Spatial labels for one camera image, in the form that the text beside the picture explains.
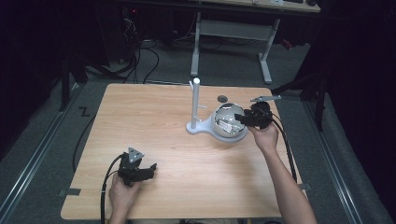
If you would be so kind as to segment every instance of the cable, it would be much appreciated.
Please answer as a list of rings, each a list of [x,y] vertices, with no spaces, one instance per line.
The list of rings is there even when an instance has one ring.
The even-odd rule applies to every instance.
[[[216,40],[217,38],[216,37],[209,37],[207,40]],[[215,46],[215,47],[213,47],[213,48],[206,48],[206,47],[204,47],[203,46],[203,42],[204,42],[204,40],[205,39],[202,39],[203,41],[200,41],[200,44],[199,44],[199,46],[200,46],[200,48],[201,49],[208,49],[208,50],[213,50],[213,49],[218,49],[219,47],[221,47],[222,46],[222,44],[223,44],[223,41],[220,39],[218,42],[219,42],[219,44],[217,45],[217,46]]]
[[[191,33],[192,27],[193,27],[194,24],[195,24],[195,18],[196,18],[196,17],[197,17],[197,13],[195,12],[195,13],[194,13],[194,16],[192,17],[192,22],[191,22],[191,26],[190,26],[189,31],[188,31],[184,36],[182,36],[181,38],[175,39],[174,42],[177,42],[177,41],[179,41],[179,40],[184,40],[184,39],[190,39],[191,37],[195,36],[195,34],[194,34],[194,35],[190,35],[190,36],[188,36],[188,35]]]
[[[136,64],[136,68],[134,69],[134,78],[133,78],[133,83],[134,83],[134,84],[137,84],[137,83],[138,83],[138,81],[137,81],[137,65],[139,64],[139,62],[140,62],[140,47],[139,47],[138,52],[137,52],[137,64]]]
[[[244,43],[237,43],[235,41],[230,41],[229,39],[234,39],[234,38],[226,38],[226,37],[221,38],[221,40],[224,41],[224,43],[232,44],[232,45],[236,45],[236,46],[245,46],[248,44],[253,44],[253,43],[259,42],[258,40],[249,39],[249,40],[246,40],[246,42],[244,42]]]
[[[100,76],[100,75],[105,75],[108,77],[112,77],[115,79],[124,79],[124,77],[121,77],[120,74],[123,72],[128,71],[129,69],[131,69],[134,66],[134,57],[132,57],[131,61],[128,63],[128,65],[126,65],[125,67],[121,68],[118,71],[110,71],[108,69],[106,69],[105,67],[103,67],[100,64],[94,63],[91,60],[86,59],[85,57],[76,54],[76,57],[79,58],[83,63],[88,64],[89,66],[91,66],[92,68],[94,68],[95,70],[99,71],[100,74],[93,72],[92,70],[89,70],[88,68],[86,68],[85,70],[93,75],[96,76]]]
[[[149,73],[143,79],[143,84],[146,84],[146,80],[148,79],[149,75],[151,75],[151,73],[154,71],[154,69],[157,68],[158,63],[160,62],[160,56],[154,50],[152,50],[152,49],[146,49],[146,50],[151,51],[153,54],[155,54],[157,56],[157,62],[155,63],[155,66],[151,69],[151,71],[149,71]]]
[[[288,138],[286,137],[286,133],[285,133],[285,131],[283,131],[283,128],[282,128],[282,127],[283,127],[282,120],[280,119],[280,117],[278,117],[277,115],[273,114],[273,113],[270,111],[270,113],[271,113],[272,115],[274,115],[274,116],[279,120],[279,122],[282,124],[282,127],[281,127],[281,126],[279,125],[279,123],[276,122],[276,120],[274,120],[273,118],[271,118],[271,117],[267,114],[267,112],[263,111],[263,110],[260,109],[260,108],[258,108],[258,109],[259,109],[265,116],[267,116],[268,119],[270,119],[270,120],[275,124],[275,126],[279,129],[279,131],[281,132],[282,137],[283,137],[283,140],[285,141],[286,153],[287,153],[287,155],[288,155],[288,160],[289,160],[291,175],[292,175],[294,181],[297,183],[297,174],[296,174],[296,170],[295,170],[295,168],[294,168],[293,156],[292,156],[292,154],[291,154],[291,149],[290,149],[290,145],[289,145]]]
[[[100,197],[100,219],[101,219],[101,223],[105,224],[105,195],[106,195],[106,182],[108,180],[108,178],[116,173],[117,171],[113,172],[110,174],[111,169],[113,168],[114,163],[116,163],[117,160],[119,160],[122,157],[122,154],[119,155],[113,162],[111,162],[110,166],[108,167],[106,176],[105,176],[105,180],[103,182],[103,186],[102,186],[102,193],[101,193],[101,197]]]
[[[75,150],[74,150],[74,153],[73,153],[73,164],[72,164],[72,167],[73,167],[73,172],[74,173],[77,170],[77,168],[76,168],[76,154],[77,154],[77,151],[78,151],[79,144],[81,143],[81,140],[82,140],[82,137],[84,136],[84,133],[87,132],[88,127],[92,124],[92,122],[93,122],[93,120],[95,118],[96,118],[96,114],[91,118],[90,122],[88,122],[88,124],[85,126],[84,130],[82,131],[82,134],[79,136],[79,139],[77,141],[77,144],[76,144],[76,147],[75,147]]]
[[[135,55],[134,55],[134,61],[135,61],[134,67],[131,69],[131,71],[128,73],[128,75],[125,77],[122,83],[125,83],[128,80],[129,76],[132,74],[133,71],[136,71],[138,60],[136,59]]]

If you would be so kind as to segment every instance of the small object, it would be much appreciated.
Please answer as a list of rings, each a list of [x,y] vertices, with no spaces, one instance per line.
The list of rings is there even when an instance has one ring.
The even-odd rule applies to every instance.
[[[285,47],[286,49],[292,49],[293,48],[293,45],[288,40],[285,40],[285,39],[283,39],[280,44],[283,47]]]
[[[306,0],[306,3],[309,6],[314,7],[317,4],[317,1],[315,1],[315,0]]]
[[[78,196],[81,193],[81,189],[61,189],[58,193],[59,197],[65,197],[66,195]]]
[[[250,100],[250,102],[264,102],[270,100],[280,100],[282,97],[278,96],[259,96]]]
[[[220,96],[218,96],[218,101],[219,101],[220,103],[225,104],[225,103],[227,103],[228,98],[227,98],[227,96],[225,96],[225,95],[220,95]]]
[[[283,0],[271,0],[270,2],[276,5],[283,6]]]

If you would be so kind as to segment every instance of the human hand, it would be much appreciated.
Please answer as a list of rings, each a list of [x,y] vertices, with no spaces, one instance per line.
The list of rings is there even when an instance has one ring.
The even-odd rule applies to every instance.
[[[270,123],[267,128],[259,130],[255,127],[247,127],[254,136],[257,147],[264,156],[276,153],[276,143],[279,130],[274,123]]]
[[[110,223],[125,223],[142,183],[142,181],[135,182],[133,186],[128,187],[124,185],[122,178],[118,174],[113,175],[113,181],[109,191],[111,205],[113,206]]]

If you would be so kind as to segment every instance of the metal bracket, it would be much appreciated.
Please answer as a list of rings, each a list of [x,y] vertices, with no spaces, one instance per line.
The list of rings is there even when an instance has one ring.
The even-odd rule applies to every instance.
[[[66,195],[79,196],[80,193],[81,193],[81,189],[61,189],[59,190],[58,196],[59,197],[66,197]]]
[[[134,163],[145,156],[145,154],[139,152],[138,150],[132,147],[128,147],[128,150],[129,150],[129,163]]]
[[[265,102],[271,100],[280,100],[282,97],[278,96],[259,96],[250,100],[250,102]]]
[[[305,191],[309,191],[312,189],[309,183],[301,183],[298,185],[298,187],[300,188],[300,190],[305,190]]]

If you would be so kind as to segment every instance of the white stand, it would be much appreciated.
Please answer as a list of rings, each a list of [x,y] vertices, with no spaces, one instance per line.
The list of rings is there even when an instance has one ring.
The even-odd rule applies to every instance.
[[[211,116],[209,116],[209,118],[207,118],[204,121],[200,121],[197,118],[199,85],[200,85],[200,79],[198,77],[196,77],[193,80],[193,85],[192,85],[191,122],[187,123],[187,126],[186,126],[187,132],[189,134],[209,133],[213,137],[215,137],[225,143],[235,143],[235,142],[242,140],[245,137],[245,135],[247,135],[247,133],[248,133],[248,129],[246,129],[246,128],[244,130],[242,130],[242,132],[235,137],[223,137],[213,130]]]
[[[274,21],[274,25],[272,26],[260,26],[227,21],[206,21],[201,20],[201,13],[198,12],[195,27],[195,45],[191,62],[191,76],[198,76],[200,35],[217,35],[266,41],[266,46],[263,53],[259,54],[259,61],[262,67],[262,75],[264,77],[265,83],[271,84],[272,79],[266,60],[274,42],[279,23],[280,19],[276,19]]]

